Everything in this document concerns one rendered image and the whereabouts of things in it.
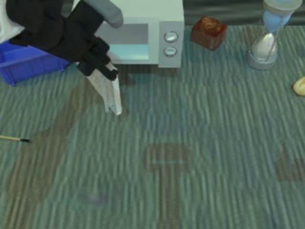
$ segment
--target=white book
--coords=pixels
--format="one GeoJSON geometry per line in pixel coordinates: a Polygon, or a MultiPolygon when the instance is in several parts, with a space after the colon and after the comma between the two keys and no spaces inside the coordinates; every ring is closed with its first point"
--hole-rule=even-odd
{"type": "MultiPolygon", "coordinates": [[[[111,62],[106,67],[110,71],[116,69],[111,62]]],[[[92,75],[87,78],[103,98],[106,112],[112,110],[116,115],[120,115],[122,113],[122,103],[119,76],[114,81],[110,81],[100,71],[94,70],[92,75]]]]}

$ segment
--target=brown box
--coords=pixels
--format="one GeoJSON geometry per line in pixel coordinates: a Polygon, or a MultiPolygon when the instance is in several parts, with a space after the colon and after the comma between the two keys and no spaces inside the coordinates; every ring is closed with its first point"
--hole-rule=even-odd
{"type": "Polygon", "coordinates": [[[227,26],[215,18],[203,16],[193,26],[191,40],[211,51],[224,41],[227,26]]]}

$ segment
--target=blue bin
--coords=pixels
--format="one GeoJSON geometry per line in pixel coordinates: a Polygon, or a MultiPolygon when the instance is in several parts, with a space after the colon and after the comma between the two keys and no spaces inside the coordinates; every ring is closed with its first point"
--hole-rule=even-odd
{"type": "Polygon", "coordinates": [[[17,82],[63,70],[69,62],[34,47],[5,42],[0,45],[0,76],[4,82],[17,82]]]}

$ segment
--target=hourglass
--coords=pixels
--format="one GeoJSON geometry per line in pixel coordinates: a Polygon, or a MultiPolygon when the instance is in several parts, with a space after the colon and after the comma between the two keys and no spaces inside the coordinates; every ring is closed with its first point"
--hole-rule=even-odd
{"type": "Polygon", "coordinates": [[[277,59],[277,38],[280,29],[302,5],[302,0],[264,0],[263,22],[266,32],[259,34],[247,53],[251,67],[270,69],[277,59]]]}

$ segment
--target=black tip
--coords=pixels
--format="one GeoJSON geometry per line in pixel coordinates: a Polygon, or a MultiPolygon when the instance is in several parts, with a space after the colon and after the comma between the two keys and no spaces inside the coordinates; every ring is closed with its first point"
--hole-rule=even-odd
{"type": "Polygon", "coordinates": [[[28,143],[30,142],[29,139],[24,139],[24,138],[20,139],[20,141],[21,141],[21,142],[28,142],[28,143]]]}

